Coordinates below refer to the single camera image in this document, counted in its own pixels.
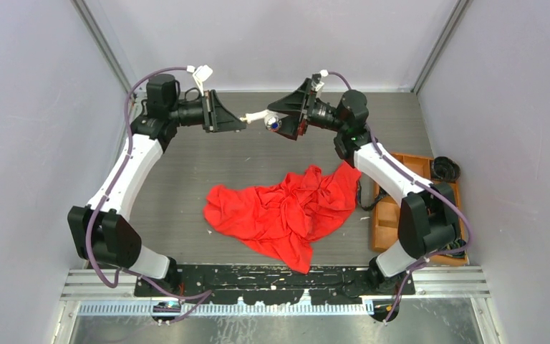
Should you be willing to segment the white faucet with chrome head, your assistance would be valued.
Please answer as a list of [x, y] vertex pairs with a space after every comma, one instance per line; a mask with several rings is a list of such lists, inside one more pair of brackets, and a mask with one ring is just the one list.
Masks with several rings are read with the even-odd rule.
[[246, 113], [244, 117], [251, 120], [251, 123], [263, 123], [267, 130], [274, 132], [276, 121], [281, 118], [277, 112], [262, 110], [256, 113]]

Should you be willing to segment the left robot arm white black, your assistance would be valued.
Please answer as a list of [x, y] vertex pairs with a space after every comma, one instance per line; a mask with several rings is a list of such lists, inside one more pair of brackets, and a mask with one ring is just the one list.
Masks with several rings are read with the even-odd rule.
[[183, 99], [173, 72], [174, 68], [166, 68], [137, 82], [145, 86], [145, 111], [133, 115], [126, 104], [125, 147], [97, 193], [86, 205], [73, 206], [67, 215], [81, 258], [92, 265], [108, 264], [153, 278], [152, 286], [164, 296], [178, 291], [180, 276], [175, 260], [147, 248], [130, 225], [136, 197], [179, 127], [198, 125], [207, 133], [246, 128], [214, 90], [200, 90], [197, 97]]

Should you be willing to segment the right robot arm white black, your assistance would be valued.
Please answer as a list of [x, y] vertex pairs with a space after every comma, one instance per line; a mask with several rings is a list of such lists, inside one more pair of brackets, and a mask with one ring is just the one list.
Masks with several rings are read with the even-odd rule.
[[364, 93], [347, 90], [333, 106], [319, 98], [321, 85], [321, 77], [313, 75], [270, 103], [267, 110], [277, 116], [278, 125], [267, 128], [291, 140], [310, 125], [334, 131], [339, 158], [369, 176], [400, 207], [397, 241], [370, 262], [370, 287], [384, 295], [395, 287], [399, 274], [461, 237], [453, 189], [419, 176], [387, 152], [367, 124], [370, 112]]

